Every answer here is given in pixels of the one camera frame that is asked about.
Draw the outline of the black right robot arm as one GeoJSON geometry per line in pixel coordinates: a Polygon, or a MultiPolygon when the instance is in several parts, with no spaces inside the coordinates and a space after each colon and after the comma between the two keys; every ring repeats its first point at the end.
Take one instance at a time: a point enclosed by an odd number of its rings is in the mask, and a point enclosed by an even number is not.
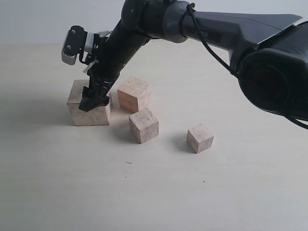
{"type": "Polygon", "coordinates": [[[108,93],[134,54],[152,39],[201,42],[229,53],[222,65],[257,108],[292,122],[308,119],[308,24],[295,14],[198,12],[183,0],[127,0],[107,37],[94,35],[80,109],[109,103],[108,93]]]}

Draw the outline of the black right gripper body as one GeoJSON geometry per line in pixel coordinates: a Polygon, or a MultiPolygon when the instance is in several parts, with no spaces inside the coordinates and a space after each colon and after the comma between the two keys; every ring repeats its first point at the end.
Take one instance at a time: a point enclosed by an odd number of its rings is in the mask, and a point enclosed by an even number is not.
{"type": "Polygon", "coordinates": [[[84,51],[88,53],[86,74],[89,85],[84,98],[105,98],[124,66],[135,55],[134,36],[86,36],[84,51]]]}

